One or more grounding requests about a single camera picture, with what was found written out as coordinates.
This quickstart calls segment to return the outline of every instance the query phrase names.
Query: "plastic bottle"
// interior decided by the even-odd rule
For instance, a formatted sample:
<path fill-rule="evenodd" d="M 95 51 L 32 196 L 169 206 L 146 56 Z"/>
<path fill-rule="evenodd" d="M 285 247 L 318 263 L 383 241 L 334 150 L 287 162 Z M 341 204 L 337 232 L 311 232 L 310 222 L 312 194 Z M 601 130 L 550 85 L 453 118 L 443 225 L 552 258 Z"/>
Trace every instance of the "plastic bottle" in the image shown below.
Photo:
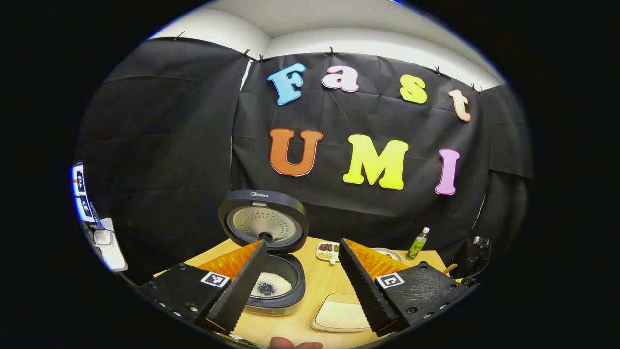
<path fill-rule="evenodd" d="M 411 248 L 409 249 L 406 255 L 408 260 L 413 260 L 415 257 L 418 256 L 418 253 L 420 252 L 422 247 L 424 247 L 424 244 L 428 240 L 429 230 L 430 229 L 428 228 L 424 228 L 422 230 L 422 233 L 415 238 L 413 245 L 411 245 Z"/>

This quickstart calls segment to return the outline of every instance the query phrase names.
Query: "rice cooker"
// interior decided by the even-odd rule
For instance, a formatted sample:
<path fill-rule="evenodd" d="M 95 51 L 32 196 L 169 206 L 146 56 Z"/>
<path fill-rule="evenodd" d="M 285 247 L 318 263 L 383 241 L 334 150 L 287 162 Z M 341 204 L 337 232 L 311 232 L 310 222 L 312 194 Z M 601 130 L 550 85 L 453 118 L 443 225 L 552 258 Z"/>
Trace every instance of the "rice cooker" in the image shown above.
<path fill-rule="evenodd" d="M 282 193 L 243 189 L 226 196 L 218 215 L 226 235 L 236 244 L 267 242 L 267 262 L 244 311 L 263 315 L 294 312 L 306 291 L 301 262 L 290 254 L 299 250 L 308 236 L 302 203 Z M 288 289 L 288 283 L 291 289 L 281 293 L 282 285 Z"/>

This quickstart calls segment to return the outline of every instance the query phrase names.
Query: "white ceiling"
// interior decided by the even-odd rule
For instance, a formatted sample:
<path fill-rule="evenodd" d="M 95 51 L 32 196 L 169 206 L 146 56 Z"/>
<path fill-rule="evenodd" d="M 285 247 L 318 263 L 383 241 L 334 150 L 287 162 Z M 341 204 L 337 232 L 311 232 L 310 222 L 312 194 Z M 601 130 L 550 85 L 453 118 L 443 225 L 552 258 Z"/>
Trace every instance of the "white ceiling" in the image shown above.
<path fill-rule="evenodd" d="M 503 80 L 485 58 L 455 34 L 424 14 L 388 0 L 219 0 L 203 7 L 240 17 L 271 38 L 334 27 L 401 33 L 448 48 Z"/>

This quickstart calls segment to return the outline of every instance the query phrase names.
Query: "hand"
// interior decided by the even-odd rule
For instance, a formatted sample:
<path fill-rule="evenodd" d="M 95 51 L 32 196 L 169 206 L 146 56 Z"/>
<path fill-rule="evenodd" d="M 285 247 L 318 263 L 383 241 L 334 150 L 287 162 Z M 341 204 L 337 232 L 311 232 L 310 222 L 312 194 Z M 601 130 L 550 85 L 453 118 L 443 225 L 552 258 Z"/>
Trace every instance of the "hand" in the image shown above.
<path fill-rule="evenodd" d="M 319 342 L 304 342 L 296 347 L 286 338 L 273 337 L 267 349 L 321 349 L 322 347 L 323 344 Z"/>

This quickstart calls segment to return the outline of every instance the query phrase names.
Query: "foam letter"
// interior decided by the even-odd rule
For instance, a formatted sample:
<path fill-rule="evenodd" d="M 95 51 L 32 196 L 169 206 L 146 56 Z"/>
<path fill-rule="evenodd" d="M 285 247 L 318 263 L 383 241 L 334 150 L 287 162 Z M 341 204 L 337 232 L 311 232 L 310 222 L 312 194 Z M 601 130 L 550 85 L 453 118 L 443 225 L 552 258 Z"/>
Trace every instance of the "foam letter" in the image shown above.
<path fill-rule="evenodd" d="M 427 100 L 427 94 L 424 91 L 426 84 L 424 80 L 417 76 L 405 74 L 401 76 L 401 96 L 405 101 L 422 104 Z"/>
<path fill-rule="evenodd" d="M 456 160 L 461 155 L 452 149 L 441 149 L 439 155 L 443 159 L 441 168 L 441 180 L 439 185 L 435 187 L 435 192 L 439 195 L 454 195 L 456 188 L 454 187 L 454 175 L 456 174 Z"/>
<path fill-rule="evenodd" d="M 448 92 L 448 95 L 452 97 L 452 100 L 454 101 L 454 111 L 456 112 L 456 115 L 459 117 L 459 119 L 463 121 L 470 121 L 471 115 L 469 115 L 469 113 L 465 111 L 465 104 L 467 104 L 467 98 L 463 96 L 461 90 L 454 89 Z"/>
<path fill-rule="evenodd" d="M 306 67 L 301 63 L 295 63 L 294 65 L 284 68 L 276 73 L 271 74 L 267 80 L 273 81 L 275 90 L 278 91 L 278 105 L 284 105 L 290 101 L 301 97 L 301 91 L 293 89 L 293 85 L 301 87 L 304 81 L 301 79 L 301 75 L 295 73 L 296 71 L 306 71 Z"/>
<path fill-rule="evenodd" d="M 281 175 L 300 177 L 306 175 L 314 167 L 316 143 L 323 138 L 318 131 L 302 131 L 300 137 L 304 140 L 304 152 L 301 162 L 293 165 L 286 159 L 288 156 L 288 141 L 295 132 L 287 129 L 273 129 L 269 132 L 272 138 L 272 149 L 269 156 L 272 167 Z"/>
<path fill-rule="evenodd" d="M 353 144 L 353 153 L 349 172 L 342 177 L 345 182 L 363 183 L 364 177 L 361 175 L 363 165 L 370 185 L 376 182 L 385 169 L 386 172 L 379 181 L 381 187 L 402 189 L 405 186 L 405 183 L 402 182 L 402 167 L 405 161 L 405 152 L 409 150 L 408 144 L 400 140 L 391 140 L 379 156 L 369 136 L 351 135 L 348 141 Z"/>
<path fill-rule="evenodd" d="M 325 87 L 342 88 L 343 91 L 346 92 L 355 92 L 360 88 L 360 86 L 357 85 L 357 78 L 359 74 L 357 73 L 357 70 L 351 68 L 350 66 L 331 66 L 327 69 L 327 72 L 332 74 L 327 74 L 321 79 L 321 83 Z"/>

